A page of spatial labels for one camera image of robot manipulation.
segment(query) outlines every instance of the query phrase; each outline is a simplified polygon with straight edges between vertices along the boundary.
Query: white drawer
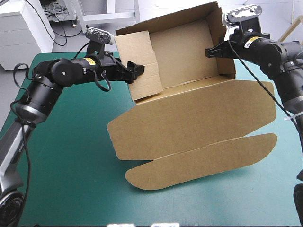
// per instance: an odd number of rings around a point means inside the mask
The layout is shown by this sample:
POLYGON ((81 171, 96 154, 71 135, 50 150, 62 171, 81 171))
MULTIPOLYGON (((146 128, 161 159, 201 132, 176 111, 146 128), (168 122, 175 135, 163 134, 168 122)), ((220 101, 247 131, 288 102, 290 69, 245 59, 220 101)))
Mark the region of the white drawer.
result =
POLYGON ((0 17, 0 32, 25 29, 28 26, 21 15, 0 17))
POLYGON ((0 46, 33 44, 35 42, 30 30, 0 32, 0 46))
POLYGON ((0 46, 0 64, 4 70, 13 70, 18 63, 32 63, 34 57, 41 51, 37 44, 21 44, 0 46))

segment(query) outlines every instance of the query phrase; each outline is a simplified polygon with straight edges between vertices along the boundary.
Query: rounded cardboard flap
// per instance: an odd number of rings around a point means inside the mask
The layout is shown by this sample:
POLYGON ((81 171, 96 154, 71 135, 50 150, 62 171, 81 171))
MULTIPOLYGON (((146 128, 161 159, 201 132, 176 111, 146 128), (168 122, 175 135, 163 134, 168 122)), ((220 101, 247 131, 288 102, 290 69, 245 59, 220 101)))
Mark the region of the rounded cardboard flap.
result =
POLYGON ((276 135, 269 133, 218 142, 204 148, 158 158, 128 170, 125 177, 130 184, 140 189, 163 189, 252 165, 271 152, 276 140, 276 135))

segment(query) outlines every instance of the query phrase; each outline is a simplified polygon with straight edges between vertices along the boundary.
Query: zip tie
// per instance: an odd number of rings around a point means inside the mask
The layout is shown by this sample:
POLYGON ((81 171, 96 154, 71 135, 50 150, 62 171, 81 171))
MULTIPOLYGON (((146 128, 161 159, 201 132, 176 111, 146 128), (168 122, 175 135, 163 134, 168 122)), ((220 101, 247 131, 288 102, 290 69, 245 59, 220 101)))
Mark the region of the zip tie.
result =
POLYGON ((284 118, 284 121, 290 121, 291 119, 294 119, 295 117, 300 116, 300 115, 303 115, 303 112, 299 112, 299 113, 297 113, 293 116, 290 116, 290 117, 287 116, 287 117, 284 118))

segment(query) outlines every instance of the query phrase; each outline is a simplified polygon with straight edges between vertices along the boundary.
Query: cardboard box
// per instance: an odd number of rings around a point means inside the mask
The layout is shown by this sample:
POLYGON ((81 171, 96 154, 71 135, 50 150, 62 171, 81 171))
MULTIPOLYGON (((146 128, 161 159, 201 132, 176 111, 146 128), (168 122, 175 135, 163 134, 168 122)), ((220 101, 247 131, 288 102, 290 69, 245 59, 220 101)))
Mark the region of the cardboard box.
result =
POLYGON ((252 165, 276 144, 274 134, 244 137, 275 119, 268 94, 234 80, 233 60, 205 56, 225 34, 221 15, 212 2, 116 31, 122 63, 145 65, 129 86, 136 106, 108 124, 120 160, 152 160, 126 172, 132 185, 156 190, 252 165))

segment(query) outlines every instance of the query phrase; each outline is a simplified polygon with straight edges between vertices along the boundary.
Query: cable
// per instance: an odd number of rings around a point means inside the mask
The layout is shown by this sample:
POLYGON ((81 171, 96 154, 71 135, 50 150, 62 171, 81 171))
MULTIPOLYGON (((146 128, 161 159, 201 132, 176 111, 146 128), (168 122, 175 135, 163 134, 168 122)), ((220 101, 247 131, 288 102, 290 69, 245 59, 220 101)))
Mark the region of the cable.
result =
POLYGON ((301 69, 303 69, 303 67, 298 63, 298 57, 299 55, 303 53, 303 51, 299 52, 295 57, 294 57, 294 63, 296 64, 296 66, 300 67, 301 69))
POLYGON ((76 53, 76 55, 75 55, 74 58, 76 58, 76 57, 79 55, 79 53, 84 49, 84 47, 86 47, 88 44, 89 44, 89 42, 86 43, 86 44, 84 44, 84 45, 80 48, 80 50, 78 50, 78 52, 76 53))
POLYGON ((39 13, 38 13, 38 11, 35 9, 35 7, 34 7, 28 0, 24 0, 24 1, 26 1, 26 2, 33 8, 33 10, 36 12, 36 14, 39 16, 39 18, 40 18, 40 20, 41 20, 41 22, 42 22, 42 24, 43 24, 43 26, 44 26, 46 32, 48 33, 49 37, 53 40, 53 42, 54 42, 55 44, 57 44, 58 46, 65 46, 65 45, 67 44, 67 37, 65 37, 65 43, 64 43, 64 44, 59 44, 59 43, 57 43, 57 42, 52 38, 52 36, 51 36, 51 34, 49 33, 49 31, 47 30, 44 21, 42 20, 41 16, 39 15, 39 13))
POLYGON ((96 71, 92 70, 92 69, 87 69, 87 72, 93 72, 95 75, 95 84, 97 85, 98 88, 100 88, 102 91, 108 92, 112 89, 112 86, 110 85, 110 82, 106 76, 106 70, 103 70, 103 72, 101 73, 101 77, 103 78, 103 80, 106 82, 108 88, 103 87, 101 84, 98 83, 98 76, 96 71))
MULTIPOLYGON (((261 87, 269 94, 269 96, 274 100, 274 102, 280 107, 280 109, 288 116, 290 117, 290 114, 286 111, 286 109, 276 100, 274 95, 262 84, 262 82, 257 78, 257 76, 249 69, 249 67, 245 64, 245 62, 242 60, 242 58, 238 55, 238 53, 235 51, 235 49, 232 47, 232 44, 230 40, 227 40, 229 47, 233 51, 233 53, 237 56, 239 61, 242 63, 242 65, 247 69, 247 71, 253 76, 253 78, 261 85, 261 87)), ((302 133, 300 131, 300 128, 298 124, 294 121, 294 119, 291 118, 292 123, 294 124, 295 128, 297 129, 300 137, 300 143, 301 143, 301 150, 303 154, 303 139, 302 139, 302 133)))
MULTIPOLYGON (((13 70, 13 79, 14 79, 14 82, 16 84, 16 86, 22 90, 25 90, 26 93, 27 93, 27 96, 29 97, 29 90, 27 90, 26 88, 24 87, 21 87, 17 81, 16 81, 16 72, 18 70, 18 68, 22 65, 25 65, 26 66, 26 78, 29 79, 29 80, 32 80, 32 78, 29 78, 28 77, 28 71, 29 71, 29 67, 28 65, 26 65, 25 63, 19 63, 15 66, 14 70, 13 70)), ((27 157, 27 185, 26 185, 26 189, 25 189, 25 195, 24 195, 24 199, 23 199, 23 205, 22 205, 22 208, 21 208, 21 211, 20 211, 20 214, 22 214, 23 210, 24 210, 24 207, 25 207, 25 204, 26 204, 26 201, 27 201, 27 198, 28 198, 28 192, 29 192, 29 186, 30 186, 30 181, 31 181, 31 160, 30 160, 30 155, 29 155, 29 152, 28 152, 28 147, 27 147, 27 139, 26 139, 26 134, 25 134, 25 128, 24 128, 24 123, 25 123, 25 120, 16 112, 15 108, 14 108, 14 104, 18 103, 20 101, 19 100, 15 100, 13 101, 11 104, 10 104, 10 109, 11 111, 18 117, 18 119, 20 120, 21 122, 21 130, 22 130, 22 140, 23 140, 23 144, 24 144, 24 149, 25 149, 25 154, 26 154, 26 157, 27 157)))
POLYGON ((25 135, 24 124, 22 125, 22 138, 23 138, 25 155, 27 157, 27 187, 25 189, 23 206, 22 206, 22 210, 20 212, 21 214, 24 210, 24 207, 25 207, 25 204, 26 204, 26 201, 28 198, 28 192, 29 192, 30 180, 31 180, 31 168, 32 168, 32 164, 31 164, 31 160, 30 160, 30 156, 29 156, 29 152, 28 152, 28 148, 27 148, 27 140, 26 140, 26 135, 25 135))
POLYGON ((77 34, 75 34, 75 35, 62 35, 62 34, 56 33, 56 32, 54 31, 55 34, 57 34, 57 35, 59 35, 59 36, 62 36, 62 37, 75 37, 75 36, 81 34, 81 32, 82 32, 82 29, 81 29, 77 34))
MULTIPOLYGON (((44 11, 44 13, 48 13, 48 15, 46 15, 47 17, 53 17, 53 16, 55 16, 55 14, 53 14, 51 12, 48 12, 46 10, 44 11)), ((62 30, 65 31, 63 25, 61 23, 60 23, 60 25, 61 25, 62 30)), ((77 34, 75 34, 75 35, 62 35, 62 34, 59 34, 59 33, 55 32, 55 31, 53 31, 53 32, 55 34, 59 35, 59 36, 62 36, 62 37, 75 37, 75 36, 78 36, 82 32, 82 29, 77 34)))

